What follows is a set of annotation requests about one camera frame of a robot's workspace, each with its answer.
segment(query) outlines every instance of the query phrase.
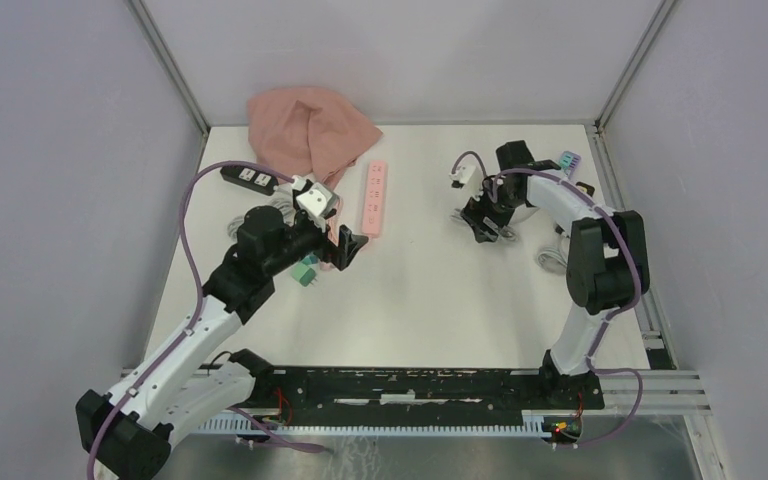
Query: metal beam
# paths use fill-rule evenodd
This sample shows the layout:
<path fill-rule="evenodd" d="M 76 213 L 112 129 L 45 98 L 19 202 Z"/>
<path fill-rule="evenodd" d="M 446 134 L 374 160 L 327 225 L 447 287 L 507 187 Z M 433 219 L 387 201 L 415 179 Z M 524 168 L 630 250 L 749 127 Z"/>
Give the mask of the metal beam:
<path fill-rule="evenodd" d="M 617 109 L 617 105 L 623 95 L 625 95 L 634 76 L 637 74 L 640 64 L 643 62 L 643 59 L 646 57 L 646 54 L 658 37 L 658 33 L 660 33 L 661 28 L 667 22 L 670 15 L 672 15 L 675 6 L 678 5 L 678 3 L 679 0 L 661 0 L 658 9 L 655 10 L 655 14 L 652 16 L 652 20 L 649 21 L 649 26 L 646 27 L 646 31 L 643 33 L 643 37 L 637 44 L 637 48 L 634 49 L 634 53 L 628 60 L 622 75 L 620 75 L 617 84 L 614 86 L 613 91 L 611 91 L 608 101 L 605 103 L 605 106 L 602 107 L 602 111 L 599 112 L 599 117 L 596 119 L 596 126 L 600 130 L 604 130 L 605 126 L 611 120 L 611 117 Z"/>
<path fill-rule="evenodd" d="M 202 135 L 207 135 L 210 132 L 210 125 L 207 123 L 201 108 L 199 108 L 193 92 L 187 86 L 187 82 L 178 69 L 178 64 L 175 63 L 169 47 L 160 35 L 160 31 L 157 29 L 157 25 L 154 23 L 148 8 L 142 0 L 125 0 L 125 3 L 134 15 L 134 19 L 136 19 L 140 30 L 142 30 L 143 35 L 145 35 L 146 40 L 151 45 L 151 49 L 154 51 L 155 56 L 157 56 L 157 60 L 160 62 L 163 70 L 166 71 L 166 75 L 169 76 L 169 79 L 178 91 L 178 95 L 184 102 L 184 106 L 187 108 L 196 127 L 201 131 Z"/>

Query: black power strip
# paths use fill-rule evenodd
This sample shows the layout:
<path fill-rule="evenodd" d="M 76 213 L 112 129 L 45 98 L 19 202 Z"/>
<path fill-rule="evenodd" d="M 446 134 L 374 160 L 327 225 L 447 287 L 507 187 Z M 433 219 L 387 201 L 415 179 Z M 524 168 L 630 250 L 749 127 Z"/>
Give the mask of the black power strip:
<path fill-rule="evenodd" d="M 234 185 L 239 185 L 257 193 L 271 196 L 275 193 L 275 187 L 278 186 L 278 179 L 275 175 L 270 175 L 249 167 L 228 166 L 219 169 L 222 178 Z"/>

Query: wall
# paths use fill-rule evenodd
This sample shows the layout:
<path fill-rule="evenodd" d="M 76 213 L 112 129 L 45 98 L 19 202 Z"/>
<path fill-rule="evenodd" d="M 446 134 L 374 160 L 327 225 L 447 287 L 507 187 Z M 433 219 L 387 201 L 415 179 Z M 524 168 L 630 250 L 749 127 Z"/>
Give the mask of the wall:
<path fill-rule="evenodd" d="M 736 478 L 768 478 L 768 2 L 682 2 L 608 126 Z"/>
<path fill-rule="evenodd" d="M 0 1 L 0 479 L 79 478 L 140 355 L 199 134 L 123 1 Z"/>
<path fill-rule="evenodd" d="M 593 119 L 659 0 L 146 0 L 213 125 L 321 85 L 381 122 Z"/>

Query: black cable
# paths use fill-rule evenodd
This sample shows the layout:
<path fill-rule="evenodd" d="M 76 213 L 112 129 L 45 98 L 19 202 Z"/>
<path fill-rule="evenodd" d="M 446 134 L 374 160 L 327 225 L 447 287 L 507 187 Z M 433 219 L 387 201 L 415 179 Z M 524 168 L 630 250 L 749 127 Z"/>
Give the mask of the black cable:
<path fill-rule="evenodd" d="M 231 355 L 231 352 L 229 352 L 228 350 L 225 350 L 224 352 L 219 352 L 218 355 L 213 357 L 213 360 L 207 365 L 207 368 L 205 369 L 208 375 L 210 375 L 210 369 L 213 368 L 213 366 L 216 364 L 216 361 L 219 360 L 219 357 L 225 354 Z"/>

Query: white table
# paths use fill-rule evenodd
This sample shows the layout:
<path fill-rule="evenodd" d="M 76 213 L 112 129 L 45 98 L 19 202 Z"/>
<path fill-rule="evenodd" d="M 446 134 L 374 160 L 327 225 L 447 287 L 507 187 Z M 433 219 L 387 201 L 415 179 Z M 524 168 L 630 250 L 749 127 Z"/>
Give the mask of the white table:
<path fill-rule="evenodd" d="M 571 305 L 563 276 L 542 271 L 537 249 L 553 223 L 538 212 L 516 225 L 515 244 L 477 244 L 450 220 L 466 196 L 448 172 L 464 150 L 498 171 L 496 147 L 524 139 L 536 159 L 581 155 L 575 180 L 601 187 L 580 125 L 382 126 L 384 136 L 337 186 L 340 223 L 359 232 L 360 199 L 370 160 L 389 163 L 384 231 L 344 272 L 320 272 L 302 287 L 288 272 L 248 325 L 217 352 L 250 348 L 273 364 L 381 367 L 536 368 L 561 333 Z M 216 127 L 201 166 L 254 160 L 245 127 Z M 196 186 L 187 231 L 206 280 L 232 244 L 226 225 L 270 197 L 223 181 L 217 171 Z M 180 242 L 154 323 L 149 351 L 192 312 L 195 288 Z M 615 321 L 596 355 L 602 367 L 649 368 L 633 312 Z"/>

